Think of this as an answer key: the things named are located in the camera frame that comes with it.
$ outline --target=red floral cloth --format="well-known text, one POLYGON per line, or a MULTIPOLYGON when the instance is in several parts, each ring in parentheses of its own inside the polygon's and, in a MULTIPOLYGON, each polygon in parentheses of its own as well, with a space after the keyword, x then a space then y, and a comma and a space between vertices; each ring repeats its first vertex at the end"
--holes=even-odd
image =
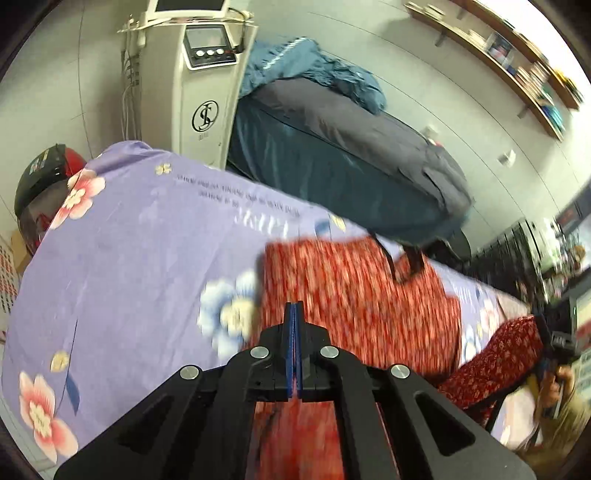
MULTIPOLYGON (((395 264, 405 277, 406 256, 395 264)), ((304 302, 306 321, 328 329, 333 345, 366 365, 404 363, 432 382, 457 369, 460 303, 433 268, 398 284, 372 238, 267 245, 259 331, 283 321, 285 303, 304 302)))
MULTIPOLYGON (((534 317, 509 320, 498 328, 482 352, 439 386, 439 391, 459 408, 473 407, 524 378, 539 360, 542 349, 534 317)), ((482 406, 471 411, 470 416, 482 424, 492 406, 482 406)))
MULTIPOLYGON (((402 277, 409 269, 405 256, 395 264, 402 277)), ((260 330, 283 321, 286 302, 302 300, 306 320, 327 328, 333 345, 367 365, 403 363, 434 383, 457 369, 460 304, 446 296, 427 262, 422 272, 398 284, 372 238, 304 240, 267 245, 264 273, 260 330)), ((294 400, 279 407, 260 404, 257 410, 256 429, 267 426, 258 479, 343 478, 332 403, 294 400)))

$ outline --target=white wall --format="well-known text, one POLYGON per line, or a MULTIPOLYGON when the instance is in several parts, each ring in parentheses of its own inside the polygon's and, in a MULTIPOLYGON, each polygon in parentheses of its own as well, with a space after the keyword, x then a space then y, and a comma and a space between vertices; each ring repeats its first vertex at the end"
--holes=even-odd
MULTIPOLYGON (((429 3, 465 30, 483 28, 469 15, 456 21, 459 7, 447 0, 429 3)), ((531 113, 517 117, 521 101, 473 55, 451 40, 435 47, 438 32, 410 18, 402 0, 251 0, 250 10, 261 26, 259 38, 314 38, 327 52, 374 73, 388 113, 417 130, 439 130, 476 201, 463 228, 473 249, 522 216, 554 216, 591 174, 589 82, 579 84, 590 99, 580 112, 559 105, 567 126, 559 144, 531 113), (510 149, 517 161, 507 169, 497 158, 510 149)))
MULTIPOLYGON (((456 5, 430 3, 455 21, 456 5)), ((63 0, 0 82, 0 235, 8 241, 16 228, 16 186, 36 155, 63 142, 91 158, 121 139, 121 39, 116 31, 144 4, 63 0)), ((328 52, 374 72, 390 114, 417 130, 426 125, 439 130, 476 200, 464 228, 473 247, 521 216, 553 216, 591 173, 591 101, 580 112, 563 109, 568 131, 558 144, 530 113, 517 118, 521 102, 471 54, 450 40, 435 47, 437 33, 409 18, 402 0, 233 0, 232 5, 255 13, 261 38, 307 35, 328 52), (496 161, 509 149, 518 155, 511 170, 496 161)), ((462 25, 483 27, 469 16, 462 25)), ((588 82, 579 87, 591 100, 588 82)))

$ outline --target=purple bedsheet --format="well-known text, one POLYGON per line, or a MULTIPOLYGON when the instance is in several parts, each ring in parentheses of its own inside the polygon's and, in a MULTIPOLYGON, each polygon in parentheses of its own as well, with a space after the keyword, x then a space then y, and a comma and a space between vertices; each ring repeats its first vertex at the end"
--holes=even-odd
MULTIPOLYGON (((218 367, 238 351, 268 241, 366 235, 320 206, 141 142, 91 161, 64 205, 23 278, 2 369, 11 410, 58 464, 183 365, 218 367)), ((462 305, 464 362, 498 325, 496 296, 435 268, 462 305)))

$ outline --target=cardboard box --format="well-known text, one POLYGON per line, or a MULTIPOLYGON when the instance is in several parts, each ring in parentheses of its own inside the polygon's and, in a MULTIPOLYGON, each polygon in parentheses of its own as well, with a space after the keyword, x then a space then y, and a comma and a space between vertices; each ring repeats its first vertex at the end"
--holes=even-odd
POLYGON ((21 233, 15 230, 11 237, 12 256, 14 257, 14 268, 19 277, 25 273, 25 269, 31 261, 31 255, 27 251, 27 246, 23 240, 21 233))

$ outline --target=blue blanket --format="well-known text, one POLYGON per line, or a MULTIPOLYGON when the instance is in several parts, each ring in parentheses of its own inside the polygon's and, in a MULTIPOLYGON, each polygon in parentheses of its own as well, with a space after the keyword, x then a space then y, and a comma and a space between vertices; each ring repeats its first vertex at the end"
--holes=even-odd
POLYGON ((306 37, 283 45, 256 41, 246 66, 240 97, 275 80, 296 77, 337 90, 373 114, 386 107, 386 97, 371 72, 323 54, 318 44, 306 37))

